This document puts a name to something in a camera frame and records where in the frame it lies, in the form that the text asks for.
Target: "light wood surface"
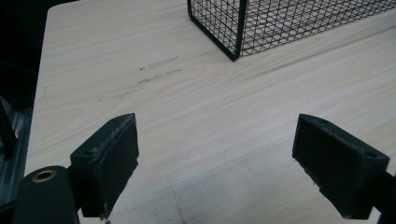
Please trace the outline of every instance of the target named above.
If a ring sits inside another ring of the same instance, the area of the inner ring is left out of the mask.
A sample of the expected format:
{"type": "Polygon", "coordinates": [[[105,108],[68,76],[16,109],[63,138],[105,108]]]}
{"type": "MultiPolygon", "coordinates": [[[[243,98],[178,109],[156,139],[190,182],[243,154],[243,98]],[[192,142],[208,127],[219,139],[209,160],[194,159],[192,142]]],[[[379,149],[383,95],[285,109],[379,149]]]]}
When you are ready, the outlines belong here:
{"type": "Polygon", "coordinates": [[[291,148],[306,113],[386,153],[396,172],[396,10],[232,63],[184,0],[52,8],[26,174],[68,166],[131,112],[139,165],[111,223],[376,223],[375,210],[342,219],[291,148]]]}

